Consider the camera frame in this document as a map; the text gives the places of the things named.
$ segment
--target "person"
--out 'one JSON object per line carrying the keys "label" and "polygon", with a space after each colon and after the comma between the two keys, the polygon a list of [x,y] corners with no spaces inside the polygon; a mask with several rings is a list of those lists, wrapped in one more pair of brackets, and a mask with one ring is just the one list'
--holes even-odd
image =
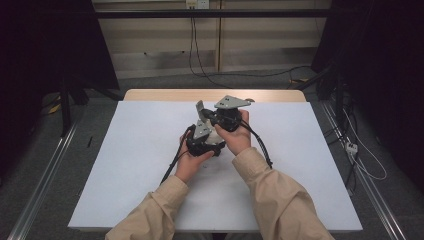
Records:
{"label": "person", "polygon": [[[248,123],[249,112],[240,112]],[[333,239],[319,220],[305,188],[268,166],[251,146],[251,134],[246,128],[227,132],[215,125],[215,129],[235,155],[232,163],[250,189],[253,212],[263,239]],[[173,238],[175,216],[188,194],[186,184],[201,164],[213,156],[211,151],[194,157],[187,150],[184,143],[175,175],[155,192],[148,193],[140,205],[106,234],[107,240]]]}

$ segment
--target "sleeve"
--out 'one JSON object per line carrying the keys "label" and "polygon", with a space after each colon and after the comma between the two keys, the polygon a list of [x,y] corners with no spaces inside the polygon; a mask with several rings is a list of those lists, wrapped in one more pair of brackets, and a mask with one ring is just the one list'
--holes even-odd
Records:
{"label": "sleeve", "polygon": [[185,196],[187,185],[170,176],[118,225],[106,234],[106,240],[172,239],[174,218]]}
{"label": "sleeve", "polygon": [[255,218],[265,240],[333,239],[305,188],[288,175],[270,169],[255,148],[237,155],[233,165],[250,189]]}

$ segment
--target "hand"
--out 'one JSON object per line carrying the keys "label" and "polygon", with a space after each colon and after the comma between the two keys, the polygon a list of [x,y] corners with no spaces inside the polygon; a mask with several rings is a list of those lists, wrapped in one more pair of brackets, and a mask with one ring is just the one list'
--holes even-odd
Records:
{"label": "hand", "polygon": [[184,137],[183,145],[181,146],[181,150],[178,156],[180,160],[178,160],[177,171],[175,172],[175,176],[181,179],[181,181],[188,183],[190,179],[197,173],[200,165],[211,158],[214,152],[209,151],[200,155],[198,157],[194,157],[188,152],[186,139]]}
{"label": "hand", "polygon": [[[249,112],[246,110],[239,110],[241,113],[241,118],[244,122],[249,123]],[[250,140],[250,132],[246,128],[240,126],[234,132],[227,132],[225,129],[221,128],[218,124],[215,124],[216,132],[221,136],[226,142],[228,149],[237,156],[244,149],[250,148],[252,146]]]}

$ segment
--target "right hand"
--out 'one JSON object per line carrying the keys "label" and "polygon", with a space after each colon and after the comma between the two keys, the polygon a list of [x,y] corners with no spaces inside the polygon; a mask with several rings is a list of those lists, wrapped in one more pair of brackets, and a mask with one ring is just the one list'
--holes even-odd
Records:
{"label": "right hand", "polygon": [[[239,110],[241,118],[244,122],[249,123],[249,112],[246,110]],[[246,128],[240,126],[234,132],[227,132],[218,124],[215,124],[216,132],[227,142],[228,149],[237,156],[246,148],[252,147],[250,132]]]}

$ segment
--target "gray floor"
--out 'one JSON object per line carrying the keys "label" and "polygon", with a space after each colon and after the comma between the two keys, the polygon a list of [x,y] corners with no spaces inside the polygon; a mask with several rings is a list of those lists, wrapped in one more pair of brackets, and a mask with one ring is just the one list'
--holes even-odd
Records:
{"label": "gray floor", "polygon": [[[272,74],[283,70],[251,71],[248,74]],[[309,78],[313,72],[299,69],[292,72],[292,78]],[[220,84],[238,89],[285,89],[289,85],[289,75],[272,77],[248,77],[224,75],[212,77]],[[193,75],[150,77],[143,79],[120,80],[121,91],[130,88],[220,88],[207,79]],[[27,239],[103,239],[104,233],[83,233],[67,228],[73,209],[78,202],[78,194],[90,173],[109,123],[113,117],[116,102],[88,91],[90,102],[87,106],[72,105],[72,111],[84,112],[75,136],[63,158],[58,172],[30,228]],[[305,91],[317,120],[325,132],[332,128],[325,115],[321,102],[317,101],[314,88]],[[424,239],[424,197],[409,179],[394,164],[390,152],[380,146],[376,135],[369,126],[366,116],[357,107],[355,114],[359,121],[359,133],[365,145],[382,161],[388,177],[375,181],[384,199],[393,211],[408,239]],[[32,191],[41,178],[61,134],[60,112],[50,115],[44,113],[36,125],[30,144],[22,151],[16,166],[4,179],[0,189],[0,239],[7,239]],[[334,134],[327,138],[333,140]],[[339,143],[329,146],[343,179],[348,175],[349,163]],[[380,167],[362,147],[360,156],[367,169],[381,175]],[[336,239],[391,239],[380,216],[377,214],[367,192],[357,180],[357,187],[351,197],[364,230],[356,233],[334,234]]]}

